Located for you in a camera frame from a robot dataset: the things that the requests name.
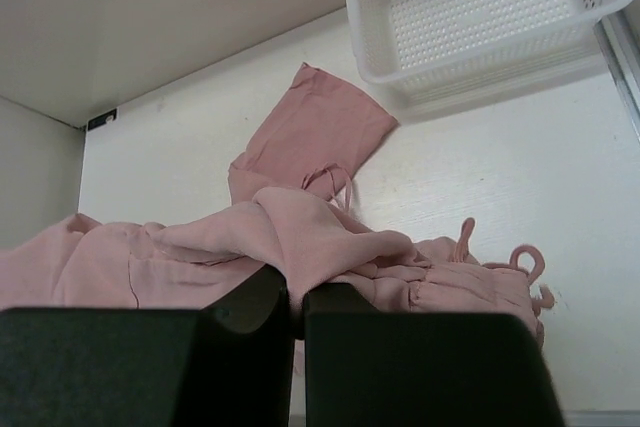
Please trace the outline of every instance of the plastic bin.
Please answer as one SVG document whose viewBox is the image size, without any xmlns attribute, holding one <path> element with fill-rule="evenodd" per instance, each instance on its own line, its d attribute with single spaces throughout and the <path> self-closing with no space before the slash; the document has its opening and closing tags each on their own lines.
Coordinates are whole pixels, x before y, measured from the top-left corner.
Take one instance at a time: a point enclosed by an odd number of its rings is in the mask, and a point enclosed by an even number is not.
<svg viewBox="0 0 640 427">
<path fill-rule="evenodd" d="M 347 10 L 362 78 L 429 100 L 566 61 L 631 1 L 347 0 Z"/>
</svg>

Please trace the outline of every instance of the laundry basket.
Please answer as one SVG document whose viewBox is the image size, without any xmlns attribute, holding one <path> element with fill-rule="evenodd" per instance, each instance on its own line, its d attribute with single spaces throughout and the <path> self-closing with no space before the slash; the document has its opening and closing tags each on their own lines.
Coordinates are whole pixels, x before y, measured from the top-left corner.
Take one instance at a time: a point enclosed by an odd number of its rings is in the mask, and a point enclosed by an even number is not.
<svg viewBox="0 0 640 427">
<path fill-rule="evenodd" d="M 362 78 L 430 100 L 570 59 L 632 0 L 347 0 Z"/>
</svg>

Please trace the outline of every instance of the white plastic basket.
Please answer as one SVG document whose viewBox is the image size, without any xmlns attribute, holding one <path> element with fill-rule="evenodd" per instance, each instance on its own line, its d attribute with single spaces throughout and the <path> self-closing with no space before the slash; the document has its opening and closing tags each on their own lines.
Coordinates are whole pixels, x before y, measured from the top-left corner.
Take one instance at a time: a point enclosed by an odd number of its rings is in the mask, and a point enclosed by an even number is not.
<svg viewBox="0 0 640 427">
<path fill-rule="evenodd" d="M 424 101 L 570 58 L 631 1 L 347 0 L 347 11 L 362 78 Z"/>
</svg>

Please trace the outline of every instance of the pink fabric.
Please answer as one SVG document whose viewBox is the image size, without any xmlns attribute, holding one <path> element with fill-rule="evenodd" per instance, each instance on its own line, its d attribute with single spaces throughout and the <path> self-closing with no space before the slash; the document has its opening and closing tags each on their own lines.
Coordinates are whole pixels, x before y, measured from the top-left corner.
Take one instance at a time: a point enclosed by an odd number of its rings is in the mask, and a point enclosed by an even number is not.
<svg viewBox="0 0 640 427">
<path fill-rule="evenodd" d="M 466 251 L 455 258 L 464 237 L 414 245 L 399 232 L 373 232 L 312 194 L 279 187 L 171 227 L 100 225 L 75 215 L 0 254 L 0 307 L 202 308 L 268 263 L 285 275 L 294 312 L 317 285 L 350 282 L 383 311 L 507 312 L 540 336 L 534 305 L 552 299 L 532 302 L 535 279 L 515 263 L 487 268 Z"/>
<path fill-rule="evenodd" d="M 329 200 L 397 125 L 357 87 L 303 64 L 231 164 L 231 201 L 251 200 L 267 186 L 303 188 Z"/>
</svg>

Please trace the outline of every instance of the white tabletop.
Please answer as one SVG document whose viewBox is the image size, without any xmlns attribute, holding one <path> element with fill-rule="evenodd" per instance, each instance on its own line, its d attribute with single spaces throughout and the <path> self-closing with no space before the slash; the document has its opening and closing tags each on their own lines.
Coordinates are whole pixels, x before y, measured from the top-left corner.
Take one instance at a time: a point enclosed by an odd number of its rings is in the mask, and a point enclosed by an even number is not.
<svg viewBox="0 0 640 427">
<path fill-rule="evenodd" d="M 601 56 L 572 81 L 434 114 L 360 80 L 339 11 L 122 106 L 87 134 L 80 211 L 172 224 L 227 207 L 229 163 L 303 61 L 402 122 L 356 175 L 358 216 L 416 241 L 456 236 L 474 216 L 471 249 L 484 261 L 539 247 L 558 300 L 543 314 L 544 353 L 563 408 L 637 409 L 640 144 Z"/>
</svg>

